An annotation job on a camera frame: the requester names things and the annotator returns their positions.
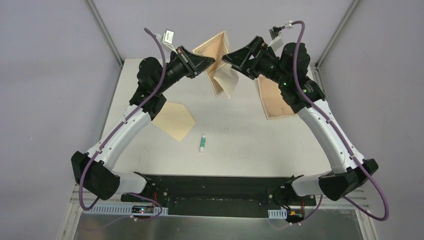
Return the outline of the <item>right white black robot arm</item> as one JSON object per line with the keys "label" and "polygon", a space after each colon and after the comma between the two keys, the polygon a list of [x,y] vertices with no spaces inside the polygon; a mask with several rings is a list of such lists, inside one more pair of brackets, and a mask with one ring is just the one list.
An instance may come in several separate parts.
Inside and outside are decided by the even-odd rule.
{"label": "right white black robot arm", "polygon": [[304,196],[325,195],[338,201],[362,186],[368,175],[379,168],[376,160],[365,158],[345,136],[331,113],[326,97],[307,73],[310,56],[304,43],[287,43],[280,57],[262,37],[256,36],[248,45],[222,56],[231,68],[250,79],[260,76],[278,85],[282,99],[309,127],[323,149],[331,170],[318,175],[294,177],[285,186],[284,200],[296,205]]}

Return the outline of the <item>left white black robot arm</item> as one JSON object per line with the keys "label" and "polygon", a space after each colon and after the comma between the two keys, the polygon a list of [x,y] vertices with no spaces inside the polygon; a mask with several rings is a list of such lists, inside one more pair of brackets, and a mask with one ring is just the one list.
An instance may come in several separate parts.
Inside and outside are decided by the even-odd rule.
{"label": "left white black robot arm", "polygon": [[76,183],[100,200],[108,200],[117,193],[133,193],[140,202],[149,201],[153,189],[147,185],[147,179],[138,172],[117,172],[115,164],[134,137],[162,110],[167,101],[164,92],[183,78],[195,78],[215,61],[183,46],[170,54],[168,62],[160,63],[155,57],[141,60],[137,89],[118,122],[89,150],[72,155]]}

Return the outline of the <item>tan ornate letter sheet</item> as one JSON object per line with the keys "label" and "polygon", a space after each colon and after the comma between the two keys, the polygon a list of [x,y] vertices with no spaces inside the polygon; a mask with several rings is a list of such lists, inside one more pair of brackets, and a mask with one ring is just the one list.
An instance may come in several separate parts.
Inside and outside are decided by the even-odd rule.
{"label": "tan ornate letter sheet", "polygon": [[278,84],[260,75],[257,78],[259,96],[267,120],[294,117],[297,114],[283,100]]}
{"label": "tan ornate letter sheet", "polygon": [[222,31],[206,42],[196,47],[193,52],[203,57],[211,57],[215,62],[210,65],[205,74],[208,77],[216,97],[225,93],[230,99],[239,81],[239,75],[229,63],[223,61],[223,56],[230,53],[230,43],[226,31]]}

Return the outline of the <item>cream paper envelope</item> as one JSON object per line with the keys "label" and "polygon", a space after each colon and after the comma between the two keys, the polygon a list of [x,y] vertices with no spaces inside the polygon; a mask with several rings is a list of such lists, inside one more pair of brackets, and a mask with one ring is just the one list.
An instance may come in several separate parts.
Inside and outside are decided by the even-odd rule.
{"label": "cream paper envelope", "polygon": [[168,101],[152,123],[178,142],[181,142],[196,124],[185,105]]}

